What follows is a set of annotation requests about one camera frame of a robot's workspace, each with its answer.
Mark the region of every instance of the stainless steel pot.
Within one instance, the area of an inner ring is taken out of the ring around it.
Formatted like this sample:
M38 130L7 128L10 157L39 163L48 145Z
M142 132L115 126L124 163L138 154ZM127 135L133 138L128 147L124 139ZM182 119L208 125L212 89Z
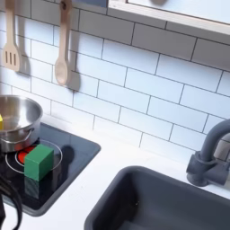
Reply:
M4 129L0 130L0 150L19 151L33 144L40 134L42 108L35 101L21 97L0 96L0 114Z

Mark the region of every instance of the tile backsplash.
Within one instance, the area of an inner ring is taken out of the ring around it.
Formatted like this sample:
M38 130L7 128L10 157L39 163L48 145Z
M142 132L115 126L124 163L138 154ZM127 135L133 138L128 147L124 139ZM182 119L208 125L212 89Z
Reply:
M0 94L37 101L55 118L188 162L230 118L230 38L171 22L74 4L71 80L58 85L59 1L17 0L21 73L3 67ZM0 0L0 52L6 42ZM225 137L217 148L226 160Z

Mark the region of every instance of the pot rim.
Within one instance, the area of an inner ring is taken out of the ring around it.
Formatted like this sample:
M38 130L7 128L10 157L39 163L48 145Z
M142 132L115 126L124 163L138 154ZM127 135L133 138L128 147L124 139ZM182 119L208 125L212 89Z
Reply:
M38 106L38 108L40 109L40 116L34 120L30 125L28 126L24 126L24 127L21 127L21 128L17 128L17 129L9 129L9 130L0 130L0 135L1 134L7 134L7 133L13 133L13 132L16 132L16 131L19 131L19 130L22 130L22 129L27 129L31 126L33 126L37 121L39 121L41 119L41 117L43 116L43 109L42 107L37 103L35 102L33 99L31 98L28 98L28 97L25 97L25 96L21 96L21 95L11 95L11 94L8 94L8 95L0 95L0 98L3 98L3 97L13 97L13 98L20 98L22 100L27 100L27 101L30 101L30 102L33 102L34 104L36 104Z

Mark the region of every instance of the green block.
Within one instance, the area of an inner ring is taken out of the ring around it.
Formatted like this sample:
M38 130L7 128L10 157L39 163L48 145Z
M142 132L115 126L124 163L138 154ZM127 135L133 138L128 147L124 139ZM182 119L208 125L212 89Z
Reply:
M54 150L44 145L36 146L24 158L24 175L40 181L53 167Z

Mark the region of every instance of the white countertop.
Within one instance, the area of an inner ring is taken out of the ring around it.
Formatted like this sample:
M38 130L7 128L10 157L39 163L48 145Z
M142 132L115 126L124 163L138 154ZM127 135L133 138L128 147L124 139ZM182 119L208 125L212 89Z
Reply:
M72 124L44 115L42 122L50 126L78 135L98 143L102 150L88 164L82 173L73 181L62 196L48 212L41 217L23 214L22 230L77 229L84 230L84 221L104 193L112 179L124 167L141 165L166 174L180 181L186 180L187 165L174 162L157 153L148 153L136 147L111 140L95 132L83 128L75 128ZM227 199L230 199L230 181L225 187L208 185L204 188ZM4 204L6 219L3 230L15 227L15 209Z

